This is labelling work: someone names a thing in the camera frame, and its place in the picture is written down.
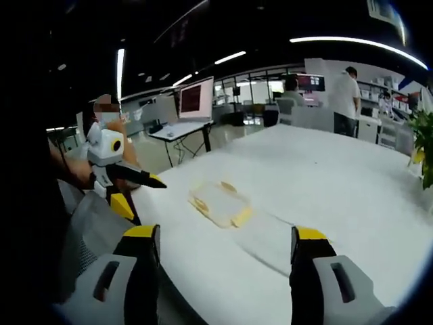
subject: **desk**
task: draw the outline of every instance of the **desk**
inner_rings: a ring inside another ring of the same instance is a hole
[[[168,188],[141,187],[133,200],[143,224],[161,225],[162,265],[206,322],[290,324],[288,279],[201,216],[187,202],[189,190],[226,180],[254,207],[321,230],[373,280],[384,305],[399,305],[433,241],[427,210],[417,202],[421,184],[407,161],[350,137],[276,125],[159,174]]]
[[[209,141],[209,131],[210,126],[214,121],[207,122],[179,122],[173,125],[165,125],[161,130],[153,134],[148,134],[150,137],[164,141],[165,149],[167,151],[168,159],[170,160],[170,165],[173,167],[170,154],[168,153],[167,143],[171,143],[182,137],[187,137],[188,135],[195,133],[197,131],[202,131],[203,141],[206,152],[210,152],[210,141]]]

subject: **black ceiling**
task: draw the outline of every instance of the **black ceiling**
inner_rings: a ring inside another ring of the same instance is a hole
[[[65,110],[65,116],[73,116],[81,110],[80,103],[116,93],[119,48],[126,49],[122,96],[172,85],[194,71],[200,72],[194,78],[218,78],[311,57],[373,64],[422,82],[425,70],[383,49],[341,42],[289,42],[304,36],[358,37],[403,49],[433,66],[432,48],[424,41],[427,13],[418,10],[414,1],[401,2],[394,7],[410,32],[406,48],[393,26],[369,17],[366,0],[346,1],[350,5],[345,6],[340,1],[69,0],[51,28],[52,96],[71,98],[63,102],[73,103]],[[169,28],[191,8],[195,9]],[[245,56],[213,64],[242,50]],[[66,68],[59,71],[61,64]],[[152,81],[146,82],[149,76]]]

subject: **computer monitor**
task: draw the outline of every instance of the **computer monitor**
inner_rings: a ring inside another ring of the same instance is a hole
[[[283,95],[283,93],[280,93],[279,91],[273,91],[272,97],[275,100],[275,98],[280,98]]]
[[[209,118],[212,116],[214,78],[210,77],[182,88],[179,118]]]
[[[298,73],[299,90],[325,91],[325,77],[316,74]]]
[[[241,87],[233,87],[233,96],[241,95]]]

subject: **white shirt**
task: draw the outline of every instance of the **white shirt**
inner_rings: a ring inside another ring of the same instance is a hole
[[[427,113],[433,112],[433,95],[425,87],[421,88],[421,96],[418,101],[418,110],[423,110]]]
[[[360,97],[361,92],[357,81],[344,71],[334,83],[334,88],[329,95],[329,108],[335,113],[355,120],[356,109],[353,99]]]
[[[296,102],[296,105],[306,106],[305,99],[301,96],[300,93],[294,90],[284,91],[281,95],[281,98],[292,98]]]

